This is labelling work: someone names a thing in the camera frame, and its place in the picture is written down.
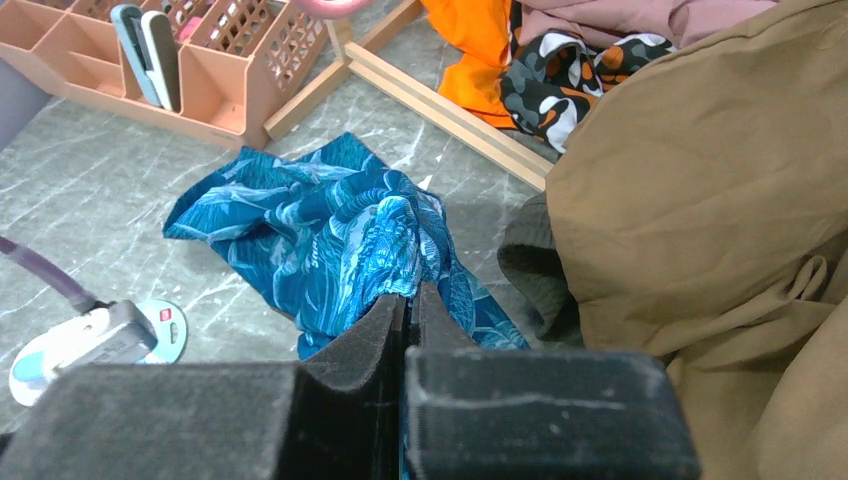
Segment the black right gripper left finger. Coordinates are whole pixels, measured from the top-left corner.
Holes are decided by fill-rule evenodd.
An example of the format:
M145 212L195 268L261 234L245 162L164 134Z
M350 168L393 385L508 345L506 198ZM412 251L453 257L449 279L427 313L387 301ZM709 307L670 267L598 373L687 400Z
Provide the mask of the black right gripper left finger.
M303 362L88 366L1 453L5 479L395 479L406 301Z

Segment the blue leaf-print shorts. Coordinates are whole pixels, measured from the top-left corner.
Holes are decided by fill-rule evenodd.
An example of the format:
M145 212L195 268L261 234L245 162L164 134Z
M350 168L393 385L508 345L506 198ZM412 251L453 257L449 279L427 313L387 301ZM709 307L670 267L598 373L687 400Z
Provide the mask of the blue leaf-print shorts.
M488 349L527 341L461 264L442 201L343 134L297 160L243 148L192 186L168 239L206 243L299 330L307 358L386 294L433 284L451 318Z

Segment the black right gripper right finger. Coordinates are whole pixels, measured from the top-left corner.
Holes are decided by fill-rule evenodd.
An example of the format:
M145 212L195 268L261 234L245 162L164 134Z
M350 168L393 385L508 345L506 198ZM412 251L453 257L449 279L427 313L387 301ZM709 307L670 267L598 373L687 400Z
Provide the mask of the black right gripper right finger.
M435 286L412 307L406 466L415 479L697 479L701 464L654 358L483 349Z

